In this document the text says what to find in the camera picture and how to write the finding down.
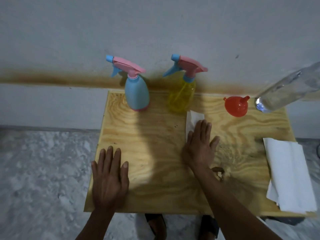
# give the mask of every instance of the bottle body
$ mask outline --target bottle body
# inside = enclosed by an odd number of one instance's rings
[[[142,111],[148,108],[150,103],[149,90],[139,75],[134,79],[128,77],[124,91],[127,103],[132,110]]]
[[[320,62],[286,76],[259,95],[255,105],[263,113],[269,113],[303,98],[309,92],[318,90],[320,90]]]
[[[187,111],[193,99],[195,88],[195,79],[184,75],[179,80],[178,86],[169,91],[167,103],[169,110],[175,113]]]

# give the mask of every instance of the transparent yellow bottle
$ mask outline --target transparent yellow bottle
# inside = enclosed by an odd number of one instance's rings
[[[208,68],[203,67],[198,61],[186,56],[173,54],[171,60],[174,61],[171,67],[163,76],[171,75],[175,72],[185,70],[185,74],[169,92],[168,108],[172,112],[181,113],[187,111],[192,102],[196,89],[195,76],[198,72],[207,72]]]

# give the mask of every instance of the finger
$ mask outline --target finger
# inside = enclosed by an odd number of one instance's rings
[[[200,139],[201,123],[202,123],[202,120],[199,120],[195,125],[192,138]]]
[[[113,158],[113,147],[109,146],[106,150],[106,159],[104,160],[103,173],[108,175],[110,172],[110,166]]]
[[[187,140],[186,140],[186,143],[187,143],[188,145],[191,144],[192,136],[193,136],[193,131],[190,130],[189,133],[188,133],[188,138],[187,138]]]
[[[122,188],[124,194],[126,194],[129,189],[128,171],[129,171],[129,163],[127,161],[125,161],[121,167],[121,170],[120,170],[121,188]]]
[[[212,151],[216,151],[217,145],[219,144],[220,137],[215,136],[213,140],[210,142],[210,148]]]
[[[207,128],[207,121],[203,120],[201,123],[201,130],[200,130],[200,138],[201,141],[206,141],[206,128]]]
[[[93,180],[95,181],[98,176],[98,165],[96,161],[91,162],[91,169],[92,169],[92,177],[93,177]]]
[[[104,164],[105,157],[106,157],[106,150],[101,149],[100,154],[99,154],[98,165],[97,165],[97,169],[98,169],[97,172],[98,173],[103,172],[103,164]]]
[[[120,172],[120,162],[121,162],[121,150],[117,148],[114,153],[114,157],[111,163],[110,174],[113,176],[118,176]]]
[[[207,128],[205,129],[205,141],[206,142],[210,141],[211,128],[212,128],[212,124],[207,123]]]

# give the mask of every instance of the person's right hand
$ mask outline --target person's right hand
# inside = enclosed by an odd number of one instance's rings
[[[212,124],[206,120],[199,120],[194,132],[188,133],[186,145],[182,149],[182,160],[193,172],[199,168],[210,167],[214,159],[220,137],[215,136],[210,142],[211,127]]]
[[[113,156],[113,147],[107,151],[102,149],[98,163],[91,162],[93,174],[92,197],[96,209],[115,211],[121,207],[129,189],[128,162],[121,164],[121,150],[116,149]]]

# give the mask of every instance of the white paper towel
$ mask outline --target white paper towel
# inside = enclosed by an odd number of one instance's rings
[[[199,120],[204,120],[205,115],[194,111],[188,111],[186,113],[186,141],[188,140],[189,131],[194,131],[195,126]]]
[[[266,197],[282,211],[305,214],[317,210],[303,148],[297,142],[263,138],[271,180]]]

